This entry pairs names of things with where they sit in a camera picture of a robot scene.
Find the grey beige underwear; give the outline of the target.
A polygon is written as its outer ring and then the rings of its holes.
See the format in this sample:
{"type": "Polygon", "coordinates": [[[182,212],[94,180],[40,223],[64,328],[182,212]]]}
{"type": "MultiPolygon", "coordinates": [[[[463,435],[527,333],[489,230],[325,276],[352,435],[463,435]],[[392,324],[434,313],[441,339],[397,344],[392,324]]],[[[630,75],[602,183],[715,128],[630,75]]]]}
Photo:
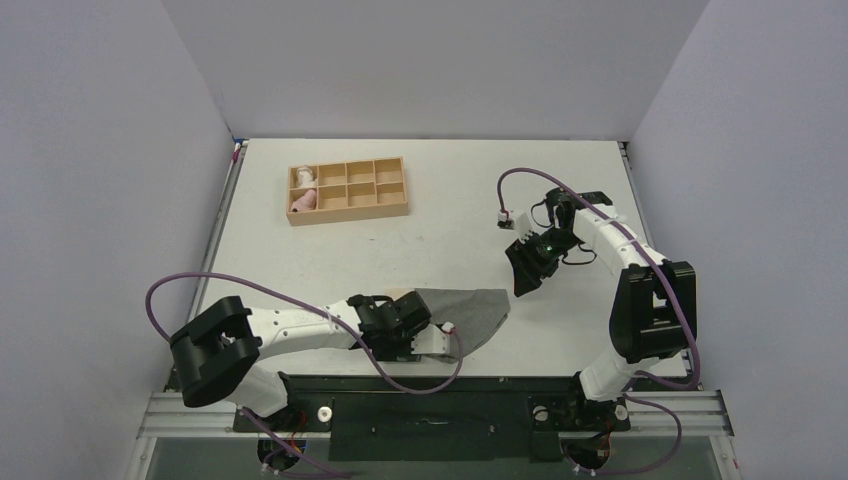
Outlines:
{"type": "Polygon", "coordinates": [[[505,289],[393,288],[385,293],[393,300],[416,291],[431,312],[430,322],[452,323],[463,340],[462,357],[485,345],[499,330],[510,312],[505,289]]]}

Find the wooden compartment tray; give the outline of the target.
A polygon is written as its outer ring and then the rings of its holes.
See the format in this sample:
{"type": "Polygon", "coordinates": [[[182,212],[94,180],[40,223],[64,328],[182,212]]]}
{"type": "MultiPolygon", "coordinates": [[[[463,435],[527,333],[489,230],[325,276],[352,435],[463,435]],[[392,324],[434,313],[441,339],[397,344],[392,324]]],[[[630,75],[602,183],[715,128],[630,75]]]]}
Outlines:
{"type": "Polygon", "coordinates": [[[410,212],[401,157],[363,159],[311,166],[317,175],[316,209],[291,213],[293,200],[308,189],[293,189],[288,171],[285,214],[293,227],[405,216],[410,212]]]}

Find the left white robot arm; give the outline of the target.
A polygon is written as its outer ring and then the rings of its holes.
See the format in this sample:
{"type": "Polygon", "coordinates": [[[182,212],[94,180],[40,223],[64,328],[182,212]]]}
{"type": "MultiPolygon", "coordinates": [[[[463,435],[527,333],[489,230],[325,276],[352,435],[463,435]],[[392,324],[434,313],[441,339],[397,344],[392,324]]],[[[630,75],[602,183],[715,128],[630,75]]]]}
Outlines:
{"type": "Polygon", "coordinates": [[[317,349],[368,350],[378,361],[451,351],[420,294],[393,299],[354,295],[317,311],[251,309],[238,296],[215,302],[171,336],[170,351],[185,406],[222,400],[247,407],[272,429],[291,427],[298,402],[279,372],[259,361],[317,349]]]}

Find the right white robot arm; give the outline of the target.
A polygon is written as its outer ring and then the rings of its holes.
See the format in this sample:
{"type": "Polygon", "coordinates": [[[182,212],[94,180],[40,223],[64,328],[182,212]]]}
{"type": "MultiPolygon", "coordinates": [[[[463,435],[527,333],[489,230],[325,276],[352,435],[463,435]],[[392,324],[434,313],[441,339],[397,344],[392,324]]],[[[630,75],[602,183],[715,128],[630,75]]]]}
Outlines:
{"type": "Polygon", "coordinates": [[[571,195],[554,188],[543,201],[549,225],[532,229],[530,218],[501,211],[498,226],[516,240],[505,254],[517,297],[538,289],[568,253],[585,247],[601,260],[618,284],[609,318],[609,343],[577,376],[578,391],[564,400],[566,418],[588,427],[618,400],[636,374],[677,355],[696,336],[695,272],[687,262],[672,262],[642,242],[600,191],[571,195]]]}

